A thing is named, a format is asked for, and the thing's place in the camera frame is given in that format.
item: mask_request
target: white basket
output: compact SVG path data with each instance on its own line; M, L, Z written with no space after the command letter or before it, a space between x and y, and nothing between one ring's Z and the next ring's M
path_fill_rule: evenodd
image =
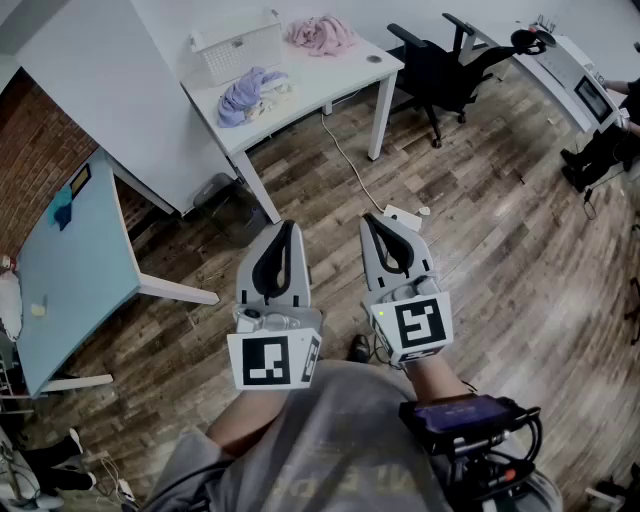
M282 28L273 9L248 9L220 20L206 31L194 30L191 51L206 62L214 85L238 78L253 66L282 62Z

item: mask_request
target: cable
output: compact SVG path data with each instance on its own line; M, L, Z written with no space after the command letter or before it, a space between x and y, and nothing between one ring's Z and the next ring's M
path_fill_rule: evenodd
M376 208L378 210L380 210L380 213L384 213L384 210L382 208L380 208L380 205L378 203L376 203L376 200L371 196L371 194L369 194L369 191L367 190L367 187L364 186L364 183L362 182L362 179L360 178L360 174L358 173L358 169L356 169L356 166L353 165L353 162L351 160L349 160L349 157L345 154L344 151L342 151L342 148L340 147L340 144L338 144L338 140L333 136L333 133L331 133L329 131L329 128L327 128L327 126L324 124L324 114L321 114L321 116L322 117L320 118L320 120L322 121L322 127L331 136L331 138L333 139L333 142L335 143L336 147L338 148L338 151L340 151L340 153L342 153L342 156L345 158L345 160L347 162L349 162L349 165L353 169L353 172L356 173L356 176L358 177L358 181L360 182L360 186L362 187L362 190L364 190L364 193L369 196L369 199L371 199L371 202L376 206Z
M540 421L540 418L536 416L528 423L528 425L532 433L534 426L536 427L535 441L532 443L531 449L525 457L526 460L533 462L538 456L538 453L540 453L540 448L542 448L542 422Z
M118 466L116 466L114 462L110 461L109 459L105 459L104 457L100 459L100 462L102 462L102 466L104 467L104 469L106 470L108 475L111 477L111 480L113 480L113 491L111 491L109 493L109 496L111 496L111 494L115 491L116 498L118 498L118 501L120 503L124 503L124 500L120 497L120 493L119 493L120 484L118 482L118 479L120 477L120 472L118 471ZM113 470L116 472L116 476L115 477L111 474L111 471L109 471L109 468L107 467L105 462L108 462L109 465L111 465Z
M590 201L591 199L591 194L593 194L593 191L595 189L597 189L599 186L604 185L607 181L611 181L613 178L615 178L616 176L619 176L620 174L622 174L624 172L624 170L622 171L618 171L616 174L614 174L613 176L610 176L609 178L607 178L606 180L597 183L596 185L594 185L593 187L589 187L585 190L584 192L584 201L582 203L582 209L584 210L584 214L587 216L587 219L589 220L594 220L596 218L596 216L598 215L596 212L596 208L595 206L593 206L593 203ZM591 207L591 209L593 210L593 215L589 215L589 212L587 212L587 205L589 205Z
M32 473L34 475L34 478L35 478L35 473L33 473L33 471L31 471L31 470L28 470L28 471L30 473ZM40 491L40 487L38 487L36 489L36 486L33 485L33 483L31 483L31 480L29 480L29 478L24 473L21 473L20 471L17 471L15 469L13 470L13 472L14 472L14 474L20 475L22 478L24 478L27 481L27 483L29 484L29 487L31 487L31 489L33 489L33 496L31 498L26 498L26 499L27 499L27 503L33 503L35 505L36 500L38 499L40 494L42 494L42 491ZM4 475L6 473L8 473L8 471L2 471L2 472L0 472L0 475Z

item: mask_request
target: white cable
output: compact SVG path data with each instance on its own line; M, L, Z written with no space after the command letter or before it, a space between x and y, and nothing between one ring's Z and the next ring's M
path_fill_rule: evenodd
M345 155L344 151L342 151L342 148L340 147L340 144L338 144L338 140L333 136L333 133L331 133L329 131L329 128L327 128L327 126L324 124L324 114L321 114L321 116L322 117L320 119L322 121L322 127L326 130L326 132L329 135L331 135L331 138L333 139L333 142L336 144L336 147L338 148L338 151L340 151L340 153L342 153L342 156L345 158L345 160L347 162L349 162L349 165L353 169L353 172L356 173L356 176L358 177L358 181L360 182L360 186L362 187L362 190L364 190L364 193L369 196L369 199L371 199L371 202L376 205L376 208L378 210L380 210L381 213L384 213L384 210L382 208L380 208L380 205L378 205L378 203L376 203L376 200L373 197L371 197L371 194L369 194L369 191L367 190L367 187L365 187L364 183L362 183L362 179L360 178L360 174L358 173L358 169L356 169L356 166L353 165L353 162L351 160L349 160L349 157L347 155Z

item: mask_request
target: electronic device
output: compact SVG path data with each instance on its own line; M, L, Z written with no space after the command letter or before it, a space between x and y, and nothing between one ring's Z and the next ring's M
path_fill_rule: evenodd
M523 409L509 398L463 395L420 406L400 405L404 424L432 456L445 455L450 470L443 488L454 510L482 510L500 495L527 492L542 445L540 408ZM529 426L532 443L523 459L494 451L512 432Z
M571 39L554 37L556 46L534 58L564 87L598 131L606 130L620 112L604 88L604 77Z
M360 220L369 287L362 305L393 365L453 342L449 294L438 286L426 242L403 220L371 213Z
M238 267L236 333L227 335L237 389L308 388L320 355L322 313L311 307L302 232L267 226Z

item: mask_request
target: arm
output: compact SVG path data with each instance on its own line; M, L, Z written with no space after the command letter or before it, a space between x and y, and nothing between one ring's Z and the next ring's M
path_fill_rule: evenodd
M407 363L405 368L421 405L440 398L469 394L467 386L453 373L441 355Z
M627 96L629 94L629 82L620 82L613 80L605 80L604 86L606 89L611 89L612 91L619 92L620 94L624 94Z
M287 391L243 391L209 427L207 437L229 455L240 457L260 440L287 396Z

